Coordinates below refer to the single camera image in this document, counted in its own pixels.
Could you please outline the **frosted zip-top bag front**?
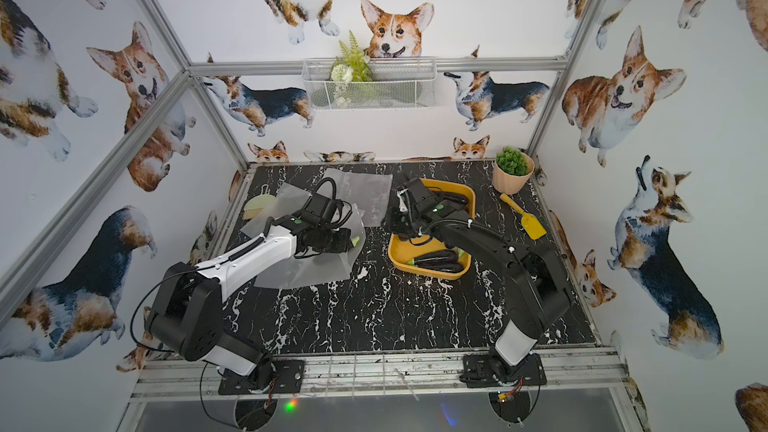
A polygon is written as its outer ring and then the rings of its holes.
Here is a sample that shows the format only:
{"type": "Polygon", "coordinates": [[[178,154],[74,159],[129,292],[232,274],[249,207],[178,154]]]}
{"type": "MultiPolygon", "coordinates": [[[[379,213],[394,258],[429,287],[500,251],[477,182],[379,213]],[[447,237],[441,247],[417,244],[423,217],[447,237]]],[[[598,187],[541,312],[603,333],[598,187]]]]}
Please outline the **frosted zip-top bag front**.
{"type": "Polygon", "coordinates": [[[281,261],[260,273],[255,278],[254,285],[267,289],[295,289],[348,280],[366,239],[357,205],[353,204],[351,210],[352,215],[344,227],[351,231],[351,239],[355,245],[352,250],[322,254],[308,259],[290,258],[281,261]]]}

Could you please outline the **yellow plastic tray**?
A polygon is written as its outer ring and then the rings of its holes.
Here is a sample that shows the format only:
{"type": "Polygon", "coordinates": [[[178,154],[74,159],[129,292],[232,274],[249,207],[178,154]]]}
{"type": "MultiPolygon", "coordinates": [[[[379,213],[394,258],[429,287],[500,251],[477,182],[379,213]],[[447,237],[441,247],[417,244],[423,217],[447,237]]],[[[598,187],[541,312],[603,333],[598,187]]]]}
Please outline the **yellow plastic tray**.
{"type": "MultiPolygon", "coordinates": [[[[476,195],[474,191],[458,183],[421,178],[423,185],[436,195],[463,198],[467,213],[475,217],[476,195]]],[[[387,254],[397,270],[443,280],[458,280],[472,265],[472,257],[459,248],[448,248],[430,237],[402,239],[390,236],[387,254]]]]}

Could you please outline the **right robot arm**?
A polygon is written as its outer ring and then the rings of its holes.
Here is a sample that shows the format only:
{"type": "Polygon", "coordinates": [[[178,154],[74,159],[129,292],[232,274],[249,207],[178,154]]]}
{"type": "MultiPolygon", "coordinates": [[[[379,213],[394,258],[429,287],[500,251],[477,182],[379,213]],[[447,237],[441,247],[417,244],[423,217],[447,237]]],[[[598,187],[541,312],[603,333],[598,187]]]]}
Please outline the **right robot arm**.
{"type": "Polygon", "coordinates": [[[475,221],[460,204],[441,199],[419,178],[395,175],[385,228],[408,239],[458,248],[503,278],[508,323],[493,355],[514,367],[574,303],[566,268],[547,244],[516,243],[475,221]]]}

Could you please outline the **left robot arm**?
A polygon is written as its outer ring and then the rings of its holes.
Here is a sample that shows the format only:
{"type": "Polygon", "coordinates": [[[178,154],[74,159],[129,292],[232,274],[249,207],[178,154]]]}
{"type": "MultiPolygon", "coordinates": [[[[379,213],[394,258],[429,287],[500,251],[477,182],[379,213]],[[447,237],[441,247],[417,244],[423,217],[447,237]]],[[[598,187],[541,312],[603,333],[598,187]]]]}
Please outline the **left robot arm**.
{"type": "Polygon", "coordinates": [[[224,255],[168,269],[144,329],[187,361],[205,361],[243,377],[256,374],[268,362],[267,353],[225,329],[223,304],[229,296],[284,260],[348,252],[358,242],[348,228],[332,229],[297,215],[269,219],[256,238],[224,255]]]}

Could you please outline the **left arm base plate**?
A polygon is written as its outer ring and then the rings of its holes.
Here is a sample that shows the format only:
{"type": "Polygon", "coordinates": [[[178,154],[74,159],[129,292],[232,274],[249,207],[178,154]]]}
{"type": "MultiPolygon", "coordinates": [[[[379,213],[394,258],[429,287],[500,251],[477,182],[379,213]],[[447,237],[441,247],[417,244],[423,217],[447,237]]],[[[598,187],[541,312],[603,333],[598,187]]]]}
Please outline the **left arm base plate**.
{"type": "Polygon", "coordinates": [[[304,360],[268,359],[248,376],[226,369],[218,393],[222,396],[296,394],[301,390],[305,367],[304,360]]]}

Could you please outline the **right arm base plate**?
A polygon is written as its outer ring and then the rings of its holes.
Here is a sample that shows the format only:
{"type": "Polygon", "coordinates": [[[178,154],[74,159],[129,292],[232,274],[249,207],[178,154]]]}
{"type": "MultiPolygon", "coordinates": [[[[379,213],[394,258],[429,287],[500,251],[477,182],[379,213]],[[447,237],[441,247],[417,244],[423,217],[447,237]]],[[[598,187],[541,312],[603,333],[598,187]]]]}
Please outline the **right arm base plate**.
{"type": "Polygon", "coordinates": [[[514,388],[547,384],[541,356],[529,354],[517,365],[507,364],[493,354],[468,354],[462,357],[459,381],[468,388],[514,388]]]}

